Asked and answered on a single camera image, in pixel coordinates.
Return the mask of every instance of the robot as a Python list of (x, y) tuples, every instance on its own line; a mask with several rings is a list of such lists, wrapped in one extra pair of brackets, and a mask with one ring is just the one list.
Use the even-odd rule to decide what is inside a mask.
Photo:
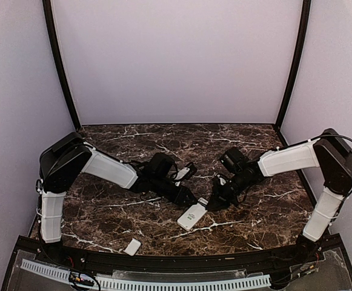
[[(218, 211), (238, 206), (238, 196), (247, 189), (278, 173), (319, 167), (325, 178), (320, 198), (296, 242), (296, 261), (305, 262), (314, 253), (322, 235), (352, 193), (352, 148), (333, 129), (298, 144), (271, 149), (249, 160), (239, 149), (231, 148), (220, 162), (233, 174), (213, 178), (212, 195), (206, 209)], [(45, 150), (40, 157), (41, 237), (46, 244), (61, 242), (61, 218), (64, 196), (80, 173), (89, 173), (134, 193), (152, 191), (179, 206), (198, 203), (191, 190), (182, 185), (197, 171), (192, 162), (177, 170), (175, 161), (156, 153), (149, 162), (123, 162), (71, 133)]]

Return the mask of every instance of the brown marble surface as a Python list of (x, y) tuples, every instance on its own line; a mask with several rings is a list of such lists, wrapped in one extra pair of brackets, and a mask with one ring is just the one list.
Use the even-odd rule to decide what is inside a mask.
[[(184, 184), (197, 198), (209, 198), (211, 179), (228, 174), (218, 161), (236, 146), (249, 158), (281, 146), (270, 125), (177, 124), (93, 125), (80, 133), (90, 144), (124, 161), (148, 161), (156, 152), (172, 156), (179, 169), (193, 161), (197, 174)], [(252, 187), (240, 207), (208, 212), (190, 232), (177, 225), (185, 212), (149, 193), (130, 193), (81, 174), (67, 193), (62, 235), (66, 246), (123, 252), (132, 238), (139, 255), (217, 255), (294, 244), (312, 211), (295, 172)], [(37, 226), (32, 237), (36, 237)]]

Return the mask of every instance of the black post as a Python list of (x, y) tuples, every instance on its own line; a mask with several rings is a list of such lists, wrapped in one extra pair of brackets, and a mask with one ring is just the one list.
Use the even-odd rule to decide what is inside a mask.
[(62, 64), (60, 48), (59, 48), (59, 43), (58, 43), (57, 34), (56, 34), (55, 22), (53, 20), (51, 2), (50, 0), (42, 0), (42, 3), (44, 5), (44, 15), (45, 15), (45, 21), (47, 23), (50, 46), (52, 49), (53, 58), (55, 59), (55, 66), (56, 66), (57, 74), (59, 76), (61, 89), (64, 94), (65, 102), (67, 103), (67, 107), (69, 110), (69, 114), (71, 115), (73, 125), (76, 130), (79, 130), (81, 125), (80, 125), (78, 113), (76, 112), (76, 109), (75, 109), (75, 104), (73, 103), (71, 91), (69, 90), (69, 85), (67, 81), (67, 76), (65, 75), (64, 66)]
[(284, 97), (282, 99), (278, 117), (275, 122), (275, 125), (278, 129), (281, 129), (282, 123), (284, 122), (291, 94), (293, 92), (294, 83), (296, 82), (299, 63), (301, 61), (302, 49), (304, 48), (305, 35), (307, 34), (308, 20), (310, 14), (310, 3), (311, 0), (304, 0), (302, 3), (301, 20), (299, 23), (296, 48), (294, 50), (293, 61), (291, 63), (289, 78), (287, 80)]

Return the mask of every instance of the slotted metal strip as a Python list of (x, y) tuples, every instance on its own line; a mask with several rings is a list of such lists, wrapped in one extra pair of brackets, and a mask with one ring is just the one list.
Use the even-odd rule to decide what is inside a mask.
[[(52, 280), (69, 284), (69, 271), (46, 266), (39, 262), (22, 260), (21, 268)], [(232, 279), (226, 281), (198, 283), (157, 283), (113, 279), (97, 276), (102, 290), (112, 291), (241, 291), (271, 286), (270, 276), (262, 275), (251, 278)]]

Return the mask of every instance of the white wall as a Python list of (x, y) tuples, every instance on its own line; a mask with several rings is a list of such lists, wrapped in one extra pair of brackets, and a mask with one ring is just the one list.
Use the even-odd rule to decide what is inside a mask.
[(53, 0), (83, 124), (275, 122), (301, 0)]
[[(352, 137), (352, 1), (314, 0), (304, 54), (282, 131), (289, 143), (333, 127)], [(323, 178), (306, 171), (319, 192)], [(352, 197), (345, 203), (333, 233), (342, 235), (352, 262)]]
[(35, 217), (39, 155), (72, 130), (42, 1), (0, 0), (0, 289)]

